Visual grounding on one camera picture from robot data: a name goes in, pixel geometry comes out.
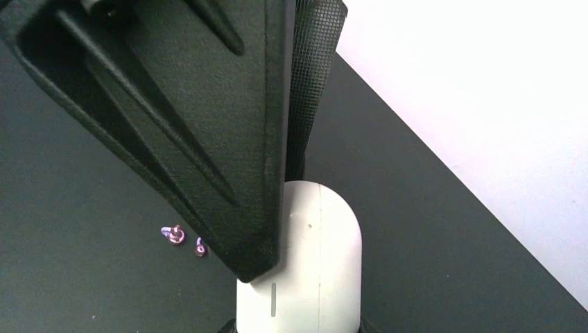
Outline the white earbud charging case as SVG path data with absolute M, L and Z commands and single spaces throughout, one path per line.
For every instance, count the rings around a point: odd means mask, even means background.
M 236 284 L 237 332 L 358 332 L 362 235 L 345 199 L 316 182 L 284 185 L 280 259 Z

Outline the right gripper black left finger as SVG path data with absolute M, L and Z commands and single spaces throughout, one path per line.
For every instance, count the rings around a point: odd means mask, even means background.
M 2 1 L 1 39 L 240 281 L 276 267 L 285 1 Z

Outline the purple earbud one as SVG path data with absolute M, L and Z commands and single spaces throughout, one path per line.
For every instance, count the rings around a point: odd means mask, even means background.
M 198 257 L 204 257 L 208 253 L 208 248 L 201 237 L 197 237 L 195 240 L 194 254 Z
M 160 233 L 174 246 L 181 245 L 185 240 L 185 232 L 180 225 L 161 227 Z

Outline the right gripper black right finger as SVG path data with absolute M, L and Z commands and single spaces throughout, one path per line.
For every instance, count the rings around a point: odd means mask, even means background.
M 340 0 L 297 1 L 285 181 L 304 177 L 306 149 L 348 9 Z

